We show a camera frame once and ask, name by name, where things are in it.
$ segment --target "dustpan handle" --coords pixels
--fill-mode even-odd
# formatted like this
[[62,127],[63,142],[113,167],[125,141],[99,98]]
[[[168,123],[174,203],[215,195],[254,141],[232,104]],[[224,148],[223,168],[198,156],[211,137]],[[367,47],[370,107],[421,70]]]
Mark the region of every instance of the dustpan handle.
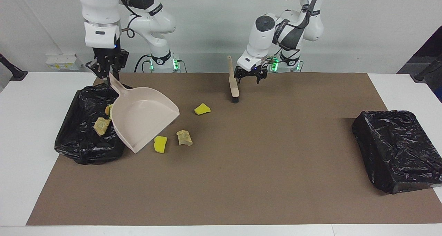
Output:
[[124,95],[128,89],[125,88],[115,77],[109,73],[110,86],[118,93],[118,95]]

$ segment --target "black garbage bag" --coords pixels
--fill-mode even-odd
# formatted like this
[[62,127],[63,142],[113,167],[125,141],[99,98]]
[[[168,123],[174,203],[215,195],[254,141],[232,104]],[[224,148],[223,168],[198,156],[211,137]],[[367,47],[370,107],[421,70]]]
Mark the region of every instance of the black garbage bag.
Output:
[[55,139],[55,151],[80,164],[101,164],[120,158],[124,143],[112,123],[102,137],[94,130],[97,118],[108,118],[105,108],[117,97],[105,84],[77,91]]
[[365,111],[352,130],[376,188],[396,194],[442,186],[442,158],[413,113]]

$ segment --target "brown table mat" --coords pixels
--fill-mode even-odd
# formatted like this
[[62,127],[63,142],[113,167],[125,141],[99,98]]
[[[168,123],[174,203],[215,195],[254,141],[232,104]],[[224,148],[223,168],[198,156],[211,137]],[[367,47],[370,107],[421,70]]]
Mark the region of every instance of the brown table mat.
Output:
[[[386,195],[369,182],[352,121],[386,110],[367,74],[121,74],[155,88],[181,115],[149,143],[94,166],[59,156],[28,225],[442,223],[433,189]],[[202,102],[212,113],[197,116]],[[179,146],[175,133],[194,145]]]

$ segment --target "white wall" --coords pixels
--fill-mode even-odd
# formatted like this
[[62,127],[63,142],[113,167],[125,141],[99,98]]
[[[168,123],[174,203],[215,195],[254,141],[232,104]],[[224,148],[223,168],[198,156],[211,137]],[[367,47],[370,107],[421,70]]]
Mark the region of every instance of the white wall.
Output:
[[[297,0],[161,2],[178,22],[170,46],[190,71],[227,70],[213,62],[243,52],[258,16],[299,7]],[[52,40],[65,54],[92,59],[78,0],[0,0],[0,9],[0,52],[22,69],[45,71],[45,54],[58,53]],[[126,25],[128,11],[120,12]],[[395,73],[442,23],[440,0],[325,0],[321,14],[325,34],[305,42],[303,71]],[[148,52],[139,36],[123,35],[122,46],[131,53],[127,71]]]
[[0,66],[0,92],[8,84],[12,74],[5,68]]

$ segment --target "black metal stand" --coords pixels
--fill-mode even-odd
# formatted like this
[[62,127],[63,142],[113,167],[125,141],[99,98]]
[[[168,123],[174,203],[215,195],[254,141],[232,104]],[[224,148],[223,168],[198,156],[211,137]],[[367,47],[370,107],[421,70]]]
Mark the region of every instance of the black metal stand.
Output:
[[0,54],[0,63],[2,63],[12,73],[11,81],[21,81],[27,75],[27,71],[23,71],[17,68],[14,64],[10,63],[2,54]]
[[417,83],[423,83],[425,82],[425,76],[427,74],[430,74],[438,69],[440,69],[442,67],[442,54],[439,55],[436,60],[434,60],[430,65],[428,65],[428,67],[426,67],[424,70],[422,70],[422,72],[415,74],[414,76],[412,75],[412,78],[415,82]]

